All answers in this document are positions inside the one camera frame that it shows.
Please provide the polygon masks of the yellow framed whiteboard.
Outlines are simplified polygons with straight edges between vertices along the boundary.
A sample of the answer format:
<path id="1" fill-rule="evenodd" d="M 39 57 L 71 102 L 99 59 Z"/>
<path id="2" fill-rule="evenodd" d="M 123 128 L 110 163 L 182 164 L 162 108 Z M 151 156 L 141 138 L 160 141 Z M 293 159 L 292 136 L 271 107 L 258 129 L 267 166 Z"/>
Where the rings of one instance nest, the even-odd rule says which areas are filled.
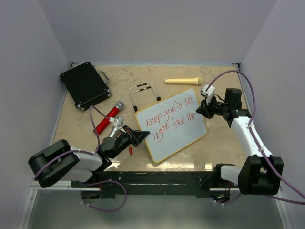
<path id="1" fill-rule="evenodd" d="M 208 128 L 197 94 L 187 88 L 135 113 L 142 131 L 149 131 L 145 143 L 154 163 L 160 163 L 205 137 Z"/>

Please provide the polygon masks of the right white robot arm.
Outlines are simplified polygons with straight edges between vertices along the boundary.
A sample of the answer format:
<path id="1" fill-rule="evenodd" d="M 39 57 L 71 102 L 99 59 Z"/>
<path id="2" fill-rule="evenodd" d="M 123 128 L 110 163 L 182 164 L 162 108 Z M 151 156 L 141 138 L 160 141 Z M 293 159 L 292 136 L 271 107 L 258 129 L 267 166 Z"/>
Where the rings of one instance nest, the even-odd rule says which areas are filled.
<path id="1" fill-rule="evenodd" d="M 204 97 L 196 112 L 211 119 L 221 116 L 235 132 L 247 155 L 242 168 L 231 164 L 217 164 L 210 180 L 217 187 L 228 182 L 236 184 L 245 195 L 276 195 L 280 187 L 278 177 L 284 168 L 283 160 L 274 157 L 264 147 L 252 123 L 251 114 L 242 108 L 242 91 L 227 88 L 225 98 L 215 94 L 213 86 L 205 85 L 200 94 Z"/>

